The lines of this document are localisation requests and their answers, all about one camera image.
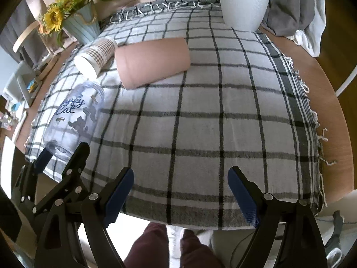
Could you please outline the clear glass happy cat cup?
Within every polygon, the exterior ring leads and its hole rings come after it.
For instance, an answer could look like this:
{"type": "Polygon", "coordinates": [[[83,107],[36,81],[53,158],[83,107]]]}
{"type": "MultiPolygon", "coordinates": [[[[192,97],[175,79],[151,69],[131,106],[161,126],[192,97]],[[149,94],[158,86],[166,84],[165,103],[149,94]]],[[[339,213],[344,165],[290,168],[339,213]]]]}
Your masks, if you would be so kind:
{"type": "Polygon", "coordinates": [[[45,147],[69,161],[80,143],[89,144],[104,103],[104,89],[90,81],[77,85],[54,112],[44,132],[45,147]]]}

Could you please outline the checked paper cup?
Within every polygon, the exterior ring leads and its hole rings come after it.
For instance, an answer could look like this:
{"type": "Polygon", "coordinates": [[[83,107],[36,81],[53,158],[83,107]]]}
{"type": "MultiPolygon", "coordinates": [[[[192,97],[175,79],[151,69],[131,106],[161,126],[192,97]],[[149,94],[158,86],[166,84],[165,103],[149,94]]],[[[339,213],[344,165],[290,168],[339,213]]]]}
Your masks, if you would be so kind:
{"type": "Polygon", "coordinates": [[[114,39],[100,39],[75,56],[75,66],[87,79],[94,80],[114,55],[116,48],[117,43],[114,39]]]}

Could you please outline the pink ceramic cup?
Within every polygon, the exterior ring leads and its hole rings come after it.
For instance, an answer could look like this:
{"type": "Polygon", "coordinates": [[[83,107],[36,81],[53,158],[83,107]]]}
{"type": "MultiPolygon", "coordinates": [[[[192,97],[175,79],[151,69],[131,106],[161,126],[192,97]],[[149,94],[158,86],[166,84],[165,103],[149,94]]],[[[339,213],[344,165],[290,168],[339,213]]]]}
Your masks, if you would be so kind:
{"type": "Polygon", "coordinates": [[[133,90],[190,68],[191,58],[184,38],[143,41],[116,48],[117,71],[125,89],[133,90]]]}

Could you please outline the white shelf with items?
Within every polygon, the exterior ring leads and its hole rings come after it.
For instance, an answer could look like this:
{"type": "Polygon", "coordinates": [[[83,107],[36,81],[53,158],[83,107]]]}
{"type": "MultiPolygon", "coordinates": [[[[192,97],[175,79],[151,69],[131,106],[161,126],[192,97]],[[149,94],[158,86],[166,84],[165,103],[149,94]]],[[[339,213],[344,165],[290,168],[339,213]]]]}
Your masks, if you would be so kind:
{"type": "Polygon", "coordinates": [[[24,107],[30,108],[37,95],[38,86],[35,71],[25,61],[20,61],[6,82],[4,93],[11,102],[24,102],[24,107]]]}

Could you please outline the wooden chair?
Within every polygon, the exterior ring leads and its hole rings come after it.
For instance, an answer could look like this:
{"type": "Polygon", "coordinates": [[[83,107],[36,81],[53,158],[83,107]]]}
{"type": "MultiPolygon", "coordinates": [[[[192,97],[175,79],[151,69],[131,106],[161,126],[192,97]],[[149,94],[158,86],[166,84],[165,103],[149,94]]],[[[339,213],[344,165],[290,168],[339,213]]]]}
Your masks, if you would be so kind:
{"type": "Polygon", "coordinates": [[[32,22],[16,39],[15,43],[13,44],[13,52],[17,53],[20,48],[24,45],[28,46],[28,48],[35,50],[41,50],[41,47],[46,49],[47,54],[39,63],[40,71],[37,74],[37,81],[42,82],[47,78],[51,70],[54,68],[55,64],[57,63],[59,56],[52,51],[49,46],[47,45],[45,39],[39,32],[40,23],[39,21],[35,20],[32,22]]]}

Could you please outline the light blue sunflower vase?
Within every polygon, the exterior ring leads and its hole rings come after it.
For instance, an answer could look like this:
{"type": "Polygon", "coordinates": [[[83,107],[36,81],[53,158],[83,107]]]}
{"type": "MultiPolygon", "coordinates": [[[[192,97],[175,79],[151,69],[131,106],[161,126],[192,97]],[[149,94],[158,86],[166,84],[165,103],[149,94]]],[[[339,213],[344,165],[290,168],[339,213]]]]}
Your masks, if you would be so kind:
{"type": "Polygon", "coordinates": [[[64,20],[63,28],[80,44],[86,45],[94,41],[101,30],[93,2],[89,2],[64,20]]]}

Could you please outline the grey white plaid blanket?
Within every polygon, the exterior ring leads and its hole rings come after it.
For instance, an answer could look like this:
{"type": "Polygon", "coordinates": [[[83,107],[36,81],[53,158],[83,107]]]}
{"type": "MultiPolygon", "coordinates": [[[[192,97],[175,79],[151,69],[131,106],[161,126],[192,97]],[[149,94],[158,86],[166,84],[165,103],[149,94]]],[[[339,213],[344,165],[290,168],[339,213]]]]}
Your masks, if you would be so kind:
{"type": "Polygon", "coordinates": [[[133,44],[186,39],[189,70],[124,89],[110,60],[96,82],[105,102],[82,174],[100,191],[129,166],[135,182],[124,212],[207,229],[238,229],[243,215],[228,186],[238,166],[263,192],[326,205],[321,141],[309,88],[290,57],[262,32],[226,26],[217,2],[142,4],[102,22],[102,38],[133,44]]]}

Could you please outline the yellow sunflower bouquet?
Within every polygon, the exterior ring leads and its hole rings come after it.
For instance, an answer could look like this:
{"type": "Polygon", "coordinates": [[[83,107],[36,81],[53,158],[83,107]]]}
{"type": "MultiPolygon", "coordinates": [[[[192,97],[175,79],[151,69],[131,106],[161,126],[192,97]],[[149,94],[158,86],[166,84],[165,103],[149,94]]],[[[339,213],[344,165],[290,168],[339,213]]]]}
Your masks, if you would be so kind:
{"type": "Polygon", "coordinates": [[[63,22],[71,14],[78,11],[83,6],[94,0],[55,0],[47,7],[47,11],[40,17],[40,33],[41,35],[49,36],[52,33],[56,34],[56,41],[59,47],[63,47],[62,32],[66,31],[63,28],[63,22]]]}

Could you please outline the white cloth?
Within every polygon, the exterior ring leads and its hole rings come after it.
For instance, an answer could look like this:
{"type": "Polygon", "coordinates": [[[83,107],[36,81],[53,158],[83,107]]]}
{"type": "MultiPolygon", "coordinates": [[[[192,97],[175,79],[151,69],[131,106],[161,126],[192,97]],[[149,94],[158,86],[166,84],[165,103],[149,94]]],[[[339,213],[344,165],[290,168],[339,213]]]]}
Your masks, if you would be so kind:
{"type": "Polygon", "coordinates": [[[301,46],[312,57],[318,57],[321,52],[322,34],[326,28],[325,0],[314,0],[314,13],[312,22],[304,30],[297,30],[293,36],[287,36],[287,39],[301,46]]]}

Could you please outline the white ribbed plant pot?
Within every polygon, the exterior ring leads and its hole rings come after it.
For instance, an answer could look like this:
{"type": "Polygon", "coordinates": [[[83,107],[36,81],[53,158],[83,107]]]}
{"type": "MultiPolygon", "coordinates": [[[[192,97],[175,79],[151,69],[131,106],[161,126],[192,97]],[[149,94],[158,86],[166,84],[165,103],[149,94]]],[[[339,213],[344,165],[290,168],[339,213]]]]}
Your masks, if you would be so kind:
{"type": "Polygon", "coordinates": [[[238,31],[256,31],[269,0],[220,0],[224,23],[238,31]]]}

